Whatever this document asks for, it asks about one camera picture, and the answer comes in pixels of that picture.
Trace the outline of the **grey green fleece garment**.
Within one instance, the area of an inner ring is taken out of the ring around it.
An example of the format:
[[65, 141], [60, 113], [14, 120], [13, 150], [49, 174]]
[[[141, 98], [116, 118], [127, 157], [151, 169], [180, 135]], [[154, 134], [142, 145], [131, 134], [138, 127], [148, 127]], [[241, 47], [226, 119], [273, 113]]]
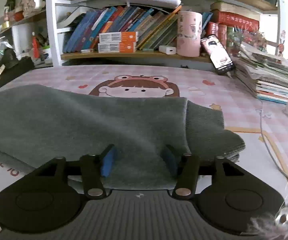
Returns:
[[161, 157], [169, 145], [178, 155], [237, 160], [245, 149], [224, 128], [220, 111], [186, 98], [107, 98], [41, 85], [0, 92], [0, 163], [25, 173], [49, 160], [78, 160], [117, 148], [103, 184], [111, 189], [172, 189], [174, 178]]

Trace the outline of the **pink checked table mat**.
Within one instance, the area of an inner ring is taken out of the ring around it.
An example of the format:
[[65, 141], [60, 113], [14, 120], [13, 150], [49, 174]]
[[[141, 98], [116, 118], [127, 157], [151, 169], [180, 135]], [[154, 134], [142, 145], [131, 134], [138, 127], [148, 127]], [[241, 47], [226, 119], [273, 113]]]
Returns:
[[[165, 76], [175, 83], [180, 95], [188, 100], [222, 111], [225, 127], [245, 141], [238, 164], [288, 198], [288, 116], [284, 105], [260, 101], [251, 96], [235, 79], [202, 70], [151, 66], [66, 66], [32, 70], [16, 78], [6, 88], [39, 84], [69, 92], [88, 94], [100, 83], [116, 76]], [[230, 235], [211, 232], [207, 225], [193, 226], [188, 211], [177, 211], [188, 226], [176, 226], [173, 219], [164, 221], [168, 232], [159, 228], [161, 220], [148, 223], [150, 211], [143, 196], [131, 199], [131, 210], [142, 218], [100, 219], [96, 239], [230, 239]]]

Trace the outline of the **smartphone with lit screen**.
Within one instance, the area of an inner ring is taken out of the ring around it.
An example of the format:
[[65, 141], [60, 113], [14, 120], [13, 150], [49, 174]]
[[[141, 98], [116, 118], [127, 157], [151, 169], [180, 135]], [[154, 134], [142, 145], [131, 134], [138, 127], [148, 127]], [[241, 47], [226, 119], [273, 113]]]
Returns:
[[209, 55], [218, 75], [224, 75], [235, 70], [232, 59], [216, 35], [201, 39], [201, 45]]

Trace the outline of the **white charger block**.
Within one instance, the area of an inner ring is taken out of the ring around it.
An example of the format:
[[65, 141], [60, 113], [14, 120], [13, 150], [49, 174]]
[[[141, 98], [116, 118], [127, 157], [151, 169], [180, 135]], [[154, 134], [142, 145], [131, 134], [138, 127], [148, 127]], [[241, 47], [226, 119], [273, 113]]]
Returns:
[[163, 53], [163, 54], [166, 54], [166, 55], [175, 55], [176, 54], [176, 47], [160, 45], [158, 47], [158, 51], [160, 53]]

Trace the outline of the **lower orange white box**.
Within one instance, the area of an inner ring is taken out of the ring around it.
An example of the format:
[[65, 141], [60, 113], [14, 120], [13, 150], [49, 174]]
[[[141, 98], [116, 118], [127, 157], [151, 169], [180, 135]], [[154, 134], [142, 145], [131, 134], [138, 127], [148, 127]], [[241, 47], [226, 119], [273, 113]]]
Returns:
[[99, 43], [99, 53], [133, 53], [136, 51], [136, 42]]

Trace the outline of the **orange white box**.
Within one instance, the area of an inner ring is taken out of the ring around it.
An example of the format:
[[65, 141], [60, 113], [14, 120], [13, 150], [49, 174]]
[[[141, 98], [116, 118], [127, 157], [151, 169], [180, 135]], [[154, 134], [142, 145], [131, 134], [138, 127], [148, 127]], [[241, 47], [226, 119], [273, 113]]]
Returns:
[[113, 33], [101, 33], [99, 35], [100, 43], [113, 43], [113, 42], [137, 42], [137, 31], [121, 31]]
[[99, 43], [99, 53], [133, 53], [136, 51], [136, 42]]

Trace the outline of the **stack of magazines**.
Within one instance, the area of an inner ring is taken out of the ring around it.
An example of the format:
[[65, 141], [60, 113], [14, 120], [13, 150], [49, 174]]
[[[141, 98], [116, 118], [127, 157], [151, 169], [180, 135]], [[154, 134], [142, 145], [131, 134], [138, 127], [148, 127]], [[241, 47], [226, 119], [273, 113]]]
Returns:
[[288, 103], [288, 60], [265, 53], [245, 42], [232, 57], [235, 75], [259, 100]]

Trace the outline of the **white tub green lid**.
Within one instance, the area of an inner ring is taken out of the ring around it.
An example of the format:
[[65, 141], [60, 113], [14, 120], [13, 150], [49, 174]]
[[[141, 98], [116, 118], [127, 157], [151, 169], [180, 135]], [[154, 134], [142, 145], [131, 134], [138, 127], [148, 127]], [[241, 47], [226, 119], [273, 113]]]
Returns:
[[44, 46], [40, 48], [40, 55], [41, 55], [41, 60], [45, 62], [52, 62], [52, 54], [51, 54], [51, 49], [50, 46]]

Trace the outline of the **black bag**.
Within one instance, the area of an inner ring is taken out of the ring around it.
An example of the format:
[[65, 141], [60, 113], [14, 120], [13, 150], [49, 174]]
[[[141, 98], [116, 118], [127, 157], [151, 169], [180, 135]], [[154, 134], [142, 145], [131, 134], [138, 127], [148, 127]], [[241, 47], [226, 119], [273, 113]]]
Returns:
[[5, 50], [0, 61], [0, 66], [2, 64], [6, 68], [0, 76], [0, 88], [34, 68], [34, 63], [30, 57], [25, 56], [18, 60], [14, 50], [9, 48]]

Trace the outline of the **upper orange white box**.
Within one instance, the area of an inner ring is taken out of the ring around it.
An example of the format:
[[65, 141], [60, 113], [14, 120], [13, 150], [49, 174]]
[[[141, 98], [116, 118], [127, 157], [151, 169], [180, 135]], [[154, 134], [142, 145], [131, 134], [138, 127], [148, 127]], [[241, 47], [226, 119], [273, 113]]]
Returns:
[[121, 31], [113, 33], [101, 33], [99, 35], [100, 43], [113, 43], [113, 42], [137, 42], [137, 31]]

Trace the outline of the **row of leaning books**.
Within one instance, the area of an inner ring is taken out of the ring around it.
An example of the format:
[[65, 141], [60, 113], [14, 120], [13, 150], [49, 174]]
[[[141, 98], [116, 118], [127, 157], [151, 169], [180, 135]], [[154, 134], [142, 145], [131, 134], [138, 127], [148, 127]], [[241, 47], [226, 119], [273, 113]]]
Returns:
[[138, 50], [157, 51], [160, 45], [173, 46], [179, 12], [137, 4], [103, 9], [79, 7], [58, 24], [59, 29], [71, 27], [63, 42], [63, 53], [98, 52], [101, 33], [121, 31], [138, 32]]

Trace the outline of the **pink cylindrical tissue holder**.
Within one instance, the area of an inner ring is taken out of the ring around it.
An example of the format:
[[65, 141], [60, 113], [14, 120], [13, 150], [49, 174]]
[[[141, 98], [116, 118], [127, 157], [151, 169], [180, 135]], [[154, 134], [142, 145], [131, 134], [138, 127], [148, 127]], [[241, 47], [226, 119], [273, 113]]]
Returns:
[[177, 20], [177, 54], [199, 57], [201, 48], [202, 15], [194, 11], [180, 11]]

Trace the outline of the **white wooden bookshelf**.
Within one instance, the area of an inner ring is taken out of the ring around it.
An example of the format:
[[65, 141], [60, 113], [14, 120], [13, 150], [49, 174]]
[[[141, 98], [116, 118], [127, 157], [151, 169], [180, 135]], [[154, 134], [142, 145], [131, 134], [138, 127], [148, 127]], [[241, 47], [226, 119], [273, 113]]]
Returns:
[[199, 42], [226, 27], [252, 34], [277, 0], [0, 0], [17, 54], [30, 21], [45, 19], [52, 64], [156, 64], [213, 69]]

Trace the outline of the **red book box set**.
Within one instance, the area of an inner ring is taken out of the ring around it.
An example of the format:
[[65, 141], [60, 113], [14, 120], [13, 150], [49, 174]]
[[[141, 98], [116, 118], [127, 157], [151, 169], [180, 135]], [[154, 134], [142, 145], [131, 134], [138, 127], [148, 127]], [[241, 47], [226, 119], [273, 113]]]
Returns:
[[206, 24], [206, 36], [215, 35], [225, 48], [233, 46], [235, 28], [254, 32], [259, 29], [259, 21], [233, 12], [211, 11], [211, 19]]

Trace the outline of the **red round doll ornament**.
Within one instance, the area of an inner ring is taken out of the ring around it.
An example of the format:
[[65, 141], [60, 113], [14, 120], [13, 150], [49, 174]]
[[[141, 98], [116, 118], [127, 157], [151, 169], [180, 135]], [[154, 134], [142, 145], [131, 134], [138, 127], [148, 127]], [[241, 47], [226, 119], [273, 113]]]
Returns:
[[19, 21], [24, 19], [24, 15], [23, 15], [23, 11], [22, 10], [18, 11], [18, 12], [15, 12], [13, 16], [14, 16], [14, 21], [15, 22], [19, 22]]

